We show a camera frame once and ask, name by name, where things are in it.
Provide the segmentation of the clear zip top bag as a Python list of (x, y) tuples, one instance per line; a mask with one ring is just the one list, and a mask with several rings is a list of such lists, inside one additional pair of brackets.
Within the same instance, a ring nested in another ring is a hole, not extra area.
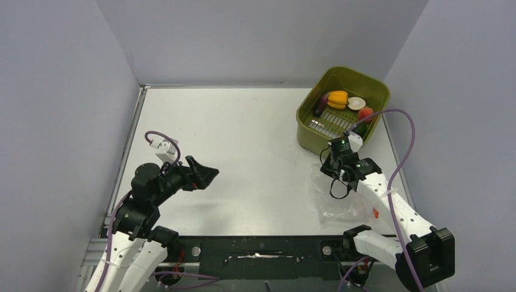
[(322, 224), (358, 223), (367, 219), (366, 203), (355, 192), (326, 176), (319, 166), (310, 168), (309, 195)]

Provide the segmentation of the yellow toy bell pepper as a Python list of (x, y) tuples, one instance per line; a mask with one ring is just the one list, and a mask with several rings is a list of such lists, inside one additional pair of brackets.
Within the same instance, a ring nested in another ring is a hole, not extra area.
[(348, 97), (346, 91), (331, 91), (327, 105), (337, 110), (343, 110), (347, 107)]

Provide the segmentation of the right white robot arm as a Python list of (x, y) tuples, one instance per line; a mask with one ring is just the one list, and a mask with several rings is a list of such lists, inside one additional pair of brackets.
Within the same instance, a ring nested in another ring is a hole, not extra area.
[(354, 134), (331, 139), (321, 172), (369, 201), (375, 214), (390, 223), (397, 238), (363, 224), (344, 232), (343, 254), (352, 260), (368, 256), (384, 263), (409, 291), (420, 291), (454, 276), (453, 234), (421, 217), (388, 185), (386, 175), (372, 159), (359, 157), (361, 146), (361, 137)]

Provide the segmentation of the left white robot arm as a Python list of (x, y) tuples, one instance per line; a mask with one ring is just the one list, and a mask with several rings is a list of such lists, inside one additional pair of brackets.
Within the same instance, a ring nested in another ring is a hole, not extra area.
[(186, 162), (136, 168), (130, 191), (113, 210), (106, 248), (85, 291), (140, 291), (169, 250), (179, 249), (178, 232), (156, 224), (160, 205), (180, 190), (206, 189), (220, 173), (192, 156)]

